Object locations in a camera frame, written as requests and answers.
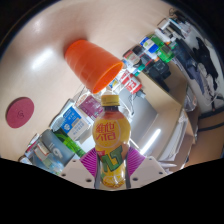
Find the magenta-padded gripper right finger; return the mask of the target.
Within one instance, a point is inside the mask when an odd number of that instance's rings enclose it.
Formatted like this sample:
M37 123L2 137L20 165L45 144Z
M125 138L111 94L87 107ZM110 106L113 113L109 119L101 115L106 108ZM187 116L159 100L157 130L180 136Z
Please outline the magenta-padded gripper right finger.
M159 162L152 156L145 157L133 147L126 156L126 187L140 188L167 175Z

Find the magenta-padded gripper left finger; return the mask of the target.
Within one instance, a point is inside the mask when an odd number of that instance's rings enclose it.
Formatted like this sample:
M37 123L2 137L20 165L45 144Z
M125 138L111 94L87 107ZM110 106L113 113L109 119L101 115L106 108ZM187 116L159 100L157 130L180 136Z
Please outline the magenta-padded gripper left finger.
M95 149L80 159L71 159L60 176L72 183L89 189L100 187L100 161Z

